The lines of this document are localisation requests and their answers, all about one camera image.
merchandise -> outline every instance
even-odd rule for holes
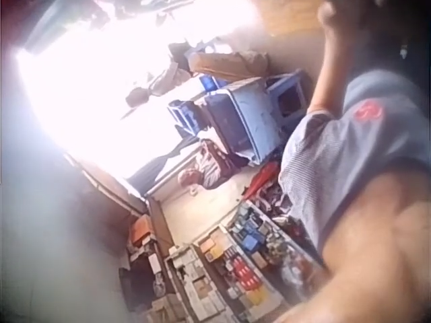
[[[235,289],[233,287],[228,289],[228,295],[232,299],[237,299],[239,297],[239,293],[238,293],[237,289]]]
[[[217,309],[217,311],[221,312],[225,309],[222,299],[219,296],[217,291],[210,291],[208,293],[208,297],[210,298],[210,300],[213,302],[215,308]]]
[[[211,248],[215,246],[214,241],[211,238],[208,238],[200,245],[200,249],[203,254],[205,254],[207,251],[209,251]]]
[[[193,282],[193,286],[197,292],[199,299],[203,299],[208,296],[208,293],[212,290],[211,285],[205,282],[205,279],[199,279]]]
[[[268,262],[257,251],[254,254],[251,255],[251,258],[255,261],[256,265],[260,269],[264,269],[266,266],[268,266]]]
[[[244,305],[246,309],[252,308],[253,303],[251,300],[247,297],[247,295],[243,295],[239,298],[240,302]]]
[[[153,270],[153,274],[160,273],[162,271],[162,267],[160,266],[159,259],[157,258],[157,254],[152,254],[148,257],[148,260],[151,265],[151,269]]]

hand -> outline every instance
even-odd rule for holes
[[[327,38],[339,42],[354,40],[370,0],[324,0],[317,17]]]

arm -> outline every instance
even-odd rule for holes
[[[353,56],[353,46],[344,44],[333,35],[325,35],[325,56],[316,88],[307,113],[327,111],[341,114],[347,75]]]
[[[316,88],[307,113],[341,114],[347,76],[354,55],[358,24],[366,1],[325,1],[318,19],[325,33],[325,53]]]

tan bag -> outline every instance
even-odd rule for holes
[[[322,0],[252,0],[262,17],[266,31],[280,36],[321,28],[317,9]]]
[[[226,81],[265,77],[269,74],[267,55],[253,51],[230,54],[197,52],[190,56],[189,66],[192,72],[211,75]]]

wall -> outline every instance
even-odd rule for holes
[[[2,49],[5,321],[129,322],[117,272],[123,238],[82,203],[90,183],[40,129],[11,53]]]
[[[187,244],[218,224],[239,204],[241,193],[258,168],[245,168],[215,190],[198,189],[191,196],[178,185],[176,176],[153,193],[162,204],[163,214],[176,245]]]

